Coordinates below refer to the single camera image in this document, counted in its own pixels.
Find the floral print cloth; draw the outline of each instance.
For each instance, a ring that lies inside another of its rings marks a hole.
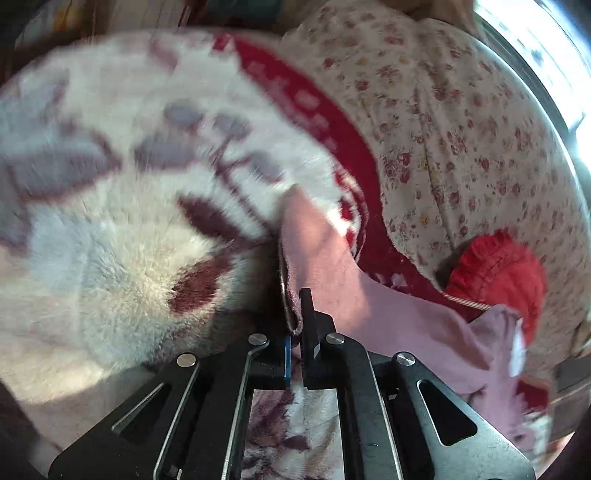
[[[548,277],[526,370],[570,355],[591,299],[589,212],[556,131],[509,67],[457,28],[377,2],[329,2],[282,47],[368,142],[396,249],[441,288],[467,242],[508,228]],[[391,282],[384,263],[364,271]]]

